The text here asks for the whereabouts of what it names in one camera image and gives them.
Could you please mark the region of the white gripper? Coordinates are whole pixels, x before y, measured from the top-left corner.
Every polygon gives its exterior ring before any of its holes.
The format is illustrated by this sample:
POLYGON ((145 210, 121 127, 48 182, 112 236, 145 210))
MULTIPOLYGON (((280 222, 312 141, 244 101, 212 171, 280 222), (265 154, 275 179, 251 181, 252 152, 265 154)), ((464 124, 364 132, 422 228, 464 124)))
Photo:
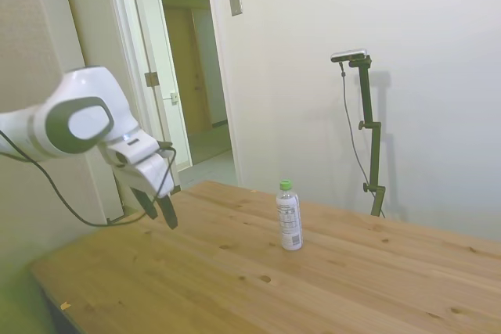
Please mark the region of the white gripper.
POLYGON ((149 218, 157 218, 158 212, 148 195, 157 197, 168 227, 178 227, 178 218, 168 196, 175 187, 171 173, 175 151, 170 142, 157 141, 137 127, 121 137, 99 143, 99 151, 117 179, 131 188, 149 218))

